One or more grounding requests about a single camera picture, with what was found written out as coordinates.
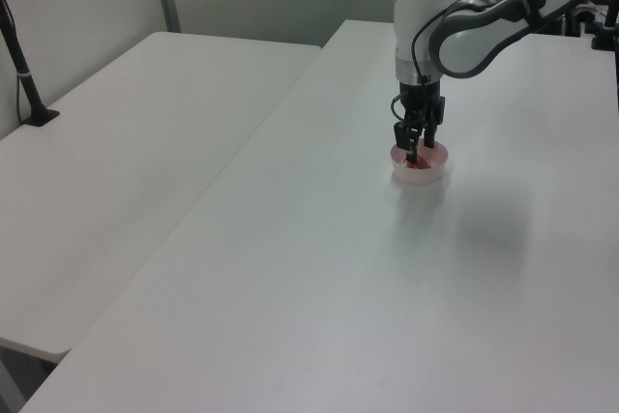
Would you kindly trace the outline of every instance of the black cable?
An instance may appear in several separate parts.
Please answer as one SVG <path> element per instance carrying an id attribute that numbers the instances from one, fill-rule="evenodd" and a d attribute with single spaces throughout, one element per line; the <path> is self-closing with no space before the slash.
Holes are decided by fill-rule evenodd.
<path id="1" fill-rule="evenodd" d="M 13 12 L 11 12 L 11 7 L 9 7 L 9 3 L 7 2 L 7 0 L 0 0 L 0 2 L 2 2 L 2 5 L 4 7 L 5 12 L 7 12 L 7 14 L 9 15 L 9 19 L 11 20 L 11 25 L 13 26 L 13 31 L 16 34 L 16 28 L 15 28 L 15 18 L 13 17 Z M 15 98 L 15 107 L 17 110 L 17 120 L 19 121 L 19 125 L 23 125 L 23 120 L 21 119 L 21 111 L 19 109 L 19 76 L 16 77 L 16 98 Z"/>
<path id="2" fill-rule="evenodd" d="M 4 5 L 4 8 L 7 14 L 9 14 L 11 25 L 13 26 L 13 30 L 15 31 L 15 19 L 13 18 L 13 12 L 11 12 L 11 7 L 9 7 L 9 3 L 7 2 L 7 0 L 0 0 L 0 1 L 2 1 L 2 5 Z"/>
<path id="3" fill-rule="evenodd" d="M 399 116 L 398 113 L 396 112 L 396 102 L 399 101 L 401 96 L 402 94 L 399 94 L 395 99 L 391 101 L 391 112 L 394 114 L 396 118 L 398 118 L 403 123 L 404 119 L 401 116 Z"/>
<path id="4" fill-rule="evenodd" d="M 17 99 L 16 99 L 16 107 L 17 107 L 17 120 L 19 121 L 19 125 L 23 125 L 23 121 L 21 120 L 21 110 L 19 109 L 19 76 L 17 76 Z"/>

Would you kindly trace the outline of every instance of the black clamp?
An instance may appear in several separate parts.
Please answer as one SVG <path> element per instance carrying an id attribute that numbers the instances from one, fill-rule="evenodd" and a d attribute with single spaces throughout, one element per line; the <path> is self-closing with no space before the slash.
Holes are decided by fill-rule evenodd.
<path id="1" fill-rule="evenodd" d="M 514 0 L 522 17 L 529 25 L 532 33 L 545 27 L 545 22 L 540 15 L 540 9 L 535 5 L 535 0 Z"/>

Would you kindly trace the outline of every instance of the white table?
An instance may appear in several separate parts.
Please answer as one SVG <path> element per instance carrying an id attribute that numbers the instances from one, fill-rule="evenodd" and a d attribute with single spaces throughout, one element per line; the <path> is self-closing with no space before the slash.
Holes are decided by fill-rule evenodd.
<path id="1" fill-rule="evenodd" d="M 0 142 L 0 345 L 57 362 L 315 58 L 158 33 Z"/>
<path id="2" fill-rule="evenodd" d="M 394 47 L 344 23 L 23 412 L 616 411 L 612 54 L 444 78 L 450 165 L 410 187 Z"/>

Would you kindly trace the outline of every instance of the red substance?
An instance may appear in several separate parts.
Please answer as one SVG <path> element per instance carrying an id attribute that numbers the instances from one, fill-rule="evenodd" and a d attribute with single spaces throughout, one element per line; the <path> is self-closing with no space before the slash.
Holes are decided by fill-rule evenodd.
<path id="1" fill-rule="evenodd" d="M 417 156 L 417 162 L 416 163 L 411 163 L 408 160 L 404 161 L 404 166 L 406 166 L 407 168 L 412 168 L 412 169 L 428 169 L 431 168 L 431 166 L 429 165 L 429 163 L 427 162 L 426 159 L 424 159 L 421 156 Z"/>

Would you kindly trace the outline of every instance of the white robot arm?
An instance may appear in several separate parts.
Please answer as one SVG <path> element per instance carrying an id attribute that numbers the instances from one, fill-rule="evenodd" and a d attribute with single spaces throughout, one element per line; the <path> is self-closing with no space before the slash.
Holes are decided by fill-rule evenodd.
<path id="1" fill-rule="evenodd" d="M 481 73 L 498 53 L 586 0 L 396 0 L 396 76 L 405 116 L 395 125 L 397 145 L 417 161 L 417 142 L 433 146 L 442 123 L 443 74 Z"/>

